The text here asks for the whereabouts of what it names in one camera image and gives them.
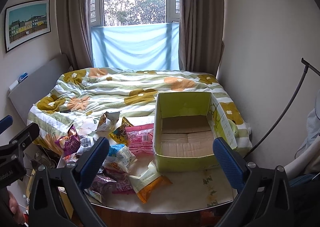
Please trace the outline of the person's left hand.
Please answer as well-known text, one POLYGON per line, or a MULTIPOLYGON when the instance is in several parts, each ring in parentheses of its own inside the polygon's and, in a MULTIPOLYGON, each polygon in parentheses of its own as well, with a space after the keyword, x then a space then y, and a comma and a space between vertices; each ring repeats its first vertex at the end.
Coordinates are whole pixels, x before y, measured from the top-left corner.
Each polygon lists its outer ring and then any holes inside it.
POLYGON ((24 225, 25 224, 25 216, 22 212, 22 210, 19 207, 19 204, 16 200, 16 198, 14 197, 14 195, 8 191, 9 194, 9 207, 11 212, 13 213, 13 218, 16 221, 17 224, 21 224, 24 225))

